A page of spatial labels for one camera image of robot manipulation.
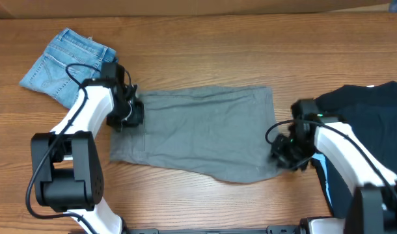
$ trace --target folded jeans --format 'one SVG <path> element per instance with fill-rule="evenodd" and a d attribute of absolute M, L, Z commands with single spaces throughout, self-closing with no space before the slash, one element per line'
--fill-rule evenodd
<path fill-rule="evenodd" d="M 82 63 L 101 69 L 103 62 L 114 62 L 116 51 L 91 39 L 64 29 L 48 44 L 44 53 L 20 81 L 22 87 L 50 95 L 67 108 L 77 99 L 78 86 L 71 81 L 65 67 Z M 93 69 L 72 66 L 70 73 L 80 82 L 100 76 Z"/>

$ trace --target black fabric pile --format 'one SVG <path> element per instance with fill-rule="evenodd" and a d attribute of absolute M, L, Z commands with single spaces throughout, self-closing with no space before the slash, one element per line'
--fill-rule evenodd
<path fill-rule="evenodd" d="M 316 103 L 326 113 L 343 115 L 369 152 L 397 174 L 397 82 L 372 88 L 345 85 L 320 96 Z M 352 199 L 350 191 L 328 159 L 326 165 L 333 216 L 345 218 Z M 322 170 L 317 172 L 325 188 Z"/>

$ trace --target wooden table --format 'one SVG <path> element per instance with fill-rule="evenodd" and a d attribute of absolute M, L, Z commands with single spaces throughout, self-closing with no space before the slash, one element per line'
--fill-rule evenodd
<path fill-rule="evenodd" d="M 67 110 L 18 85 L 63 28 L 118 51 L 143 90 L 268 85 L 277 120 L 290 105 L 344 84 L 397 81 L 397 14 L 83 18 L 0 21 L 0 233 L 66 233 L 69 218 L 27 213 L 30 139 Z M 130 228 L 262 228 L 329 211 L 314 169 L 240 185 L 184 172 L 109 162 L 111 128 L 96 139 L 105 198 Z M 33 206 L 38 212 L 50 209 Z"/>

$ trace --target gray fabric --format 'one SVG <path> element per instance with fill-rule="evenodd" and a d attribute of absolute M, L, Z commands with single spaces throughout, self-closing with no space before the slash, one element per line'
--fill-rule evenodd
<path fill-rule="evenodd" d="M 140 99 L 144 124 L 112 134 L 112 161 L 182 169 L 239 183 L 281 172 L 269 162 L 271 148 L 264 138 L 275 124 L 270 88 L 207 86 L 145 92 Z"/>

